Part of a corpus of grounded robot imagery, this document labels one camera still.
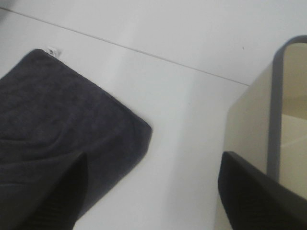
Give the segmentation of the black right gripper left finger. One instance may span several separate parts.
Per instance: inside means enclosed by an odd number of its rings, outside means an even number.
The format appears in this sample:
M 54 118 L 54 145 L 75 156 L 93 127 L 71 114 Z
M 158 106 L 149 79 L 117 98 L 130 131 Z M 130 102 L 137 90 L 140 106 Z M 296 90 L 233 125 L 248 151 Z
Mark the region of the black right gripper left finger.
M 42 204 L 21 225 L 22 230 L 71 230 L 88 189 L 87 155 L 69 168 Z

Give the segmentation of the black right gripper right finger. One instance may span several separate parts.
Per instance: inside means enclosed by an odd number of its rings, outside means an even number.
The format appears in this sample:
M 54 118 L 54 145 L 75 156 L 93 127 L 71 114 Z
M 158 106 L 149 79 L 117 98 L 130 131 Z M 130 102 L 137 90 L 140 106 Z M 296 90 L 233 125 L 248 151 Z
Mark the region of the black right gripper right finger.
M 235 152 L 222 154 L 218 191 L 234 230 L 305 230 L 307 201 Z

